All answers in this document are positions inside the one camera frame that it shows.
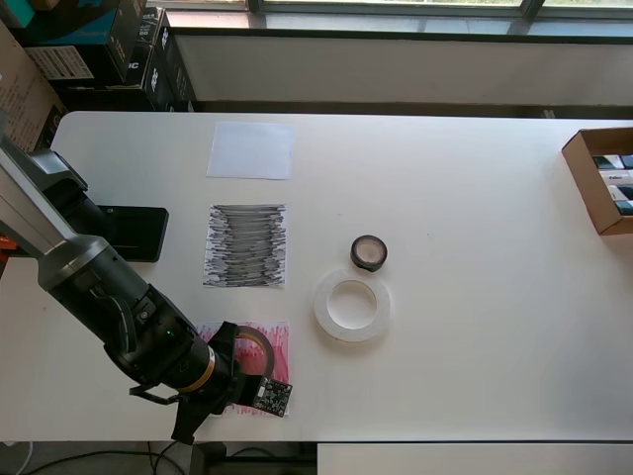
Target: robotic arm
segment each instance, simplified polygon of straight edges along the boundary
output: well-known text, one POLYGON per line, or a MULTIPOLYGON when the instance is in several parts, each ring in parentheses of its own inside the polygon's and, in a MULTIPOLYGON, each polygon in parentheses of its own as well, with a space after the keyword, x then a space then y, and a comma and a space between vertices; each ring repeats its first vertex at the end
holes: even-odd
MULTIPOLYGON (((56 172, 77 176, 55 157, 56 172)), ((231 403, 283 417, 292 386, 270 378, 274 354, 266 337, 224 322, 208 343, 203 341, 178 308, 146 283, 105 238, 76 231, 90 219, 99 222, 94 204, 84 203, 88 217, 75 215, 78 223, 70 226, 34 183, 39 179, 30 178, 40 172, 36 160, 2 138, 0 233, 38 261, 40 286, 99 337, 112 361, 138 383, 130 394, 161 405, 178 404, 172 438, 193 443, 205 418, 221 414, 231 403), (262 375, 239 371, 234 359, 237 338, 248 338, 263 349, 262 375), (164 399, 148 392, 159 384, 176 394, 164 399)))

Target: black box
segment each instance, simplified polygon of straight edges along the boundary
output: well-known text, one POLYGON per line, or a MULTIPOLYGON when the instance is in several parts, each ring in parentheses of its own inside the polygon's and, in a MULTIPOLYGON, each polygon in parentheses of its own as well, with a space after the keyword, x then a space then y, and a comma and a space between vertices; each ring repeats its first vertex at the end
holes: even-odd
POLYGON ((55 87, 121 84, 145 0, 60 0, 14 35, 55 87))
POLYGON ((196 101, 196 95, 176 39, 170 35, 169 20, 164 9, 147 7, 143 10, 136 42, 156 49, 176 97, 177 110, 192 112, 192 102, 196 101))
POLYGON ((176 101, 153 47, 138 45, 123 85, 58 89, 71 111, 173 112, 176 101))

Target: circuit board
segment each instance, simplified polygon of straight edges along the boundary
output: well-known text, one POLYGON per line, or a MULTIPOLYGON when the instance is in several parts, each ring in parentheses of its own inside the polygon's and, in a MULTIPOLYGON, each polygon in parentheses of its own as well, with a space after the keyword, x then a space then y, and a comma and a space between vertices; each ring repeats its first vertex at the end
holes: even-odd
POLYGON ((293 386, 291 384, 263 376, 252 407, 264 413, 283 418, 292 390, 293 386))

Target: black cable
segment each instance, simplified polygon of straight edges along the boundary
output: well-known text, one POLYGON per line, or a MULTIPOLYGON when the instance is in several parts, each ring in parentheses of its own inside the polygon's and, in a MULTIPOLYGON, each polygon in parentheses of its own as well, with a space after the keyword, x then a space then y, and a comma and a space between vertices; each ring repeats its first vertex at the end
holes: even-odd
POLYGON ((169 460, 169 457, 167 457, 167 456, 165 455, 165 452, 166 452, 167 450, 169 450, 171 447, 173 447, 173 446, 176 444, 176 442, 177 442, 177 441, 176 441, 176 440, 174 440, 174 441, 173 441, 173 442, 171 442, 169 445, 167 445, 165 448, 163 448, 163 449, 162 449, 162 452, 160 452, 160 453, 158 454, 158 458, 156 458, 156 462, 154 463, 154 469, 153 469, 152 475, 156 475, 156 473, 158 473, 158 463, 160 462, 160 459, 161 459, 161 458, 164 458, 164 459, 166 459, 166 460, 169 460))
POLYGON ((80 458, 92 457, 95 455, 106 455, 106 454, 142 455, 143 457, 146 457, 149 454, 149 455, 162 457, 165 460, 167 460, 169 463, 171 463, 174 466, 174 468, 178 470, 178 473, 180 473, 180 475, 187 475, 185 471, 180 467, 180 465, 178 465, 172 458, 166 456, 164 453, 158 454, 156 452, 140 452, 140 451, 132 451, 132 450, 99 450, 97 452, 82 453, 81 455, 74 455, 72 457, 60 458, 59 460, 54 460, 53 462, 45 463, 44 465, 36 468, 35 470, 23 473, 23 475, 35 475, 36 473, 39 473, 42 470, 45 470, 59 463, 69 462, 71 460, 79 460, 80 458))
POLYGON ((151 458, 151 445, 149 445, 149 440, 147 441, 147 452, 149 452, 147 455, 149 455, 149 468, 151 468, 153 470, 154 468, 154 459, 151 458))
POLYGON ((269 457, 276 457, 277 456, 273 452, 271 452, 270 450, 266 450, 265 448, 261 448, 261 447, 246 447, 246 448, 243 448, 242 450, 238 450, 231 457, 235 457, 236 455, 239 455, 242 452, 247 452, 248 450, 254 450, 256 452, 265 453, 269 457))

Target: paper with red scribbles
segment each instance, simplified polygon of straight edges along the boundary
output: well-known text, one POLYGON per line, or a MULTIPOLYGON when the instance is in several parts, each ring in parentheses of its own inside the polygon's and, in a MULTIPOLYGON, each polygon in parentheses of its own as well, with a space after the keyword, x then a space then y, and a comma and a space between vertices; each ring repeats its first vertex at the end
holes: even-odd
MULTIPOLYGON (((220 329, 222 322, 212 322, 209 324, 197 325, 198 333, 204 341, 209 341, 211 337, 220 329)), ((288 364, 288 322, 243 322, 237 325, 253 327, 264 333, 270 341, 275 351, 275 367, 272 378, 282 383, 290 383, 290 367, 288 364)), ((264 354, 257 344, 250 339, 240 338, 235 341, 235 359, 239 361, 240 371, 248 374, 261 374, 264 370, 264 354)), ((245 406, 231 404, 226 406, 223 416, 227 414, 249 414, 252 416, 269 416, 266 413, 245 406)))

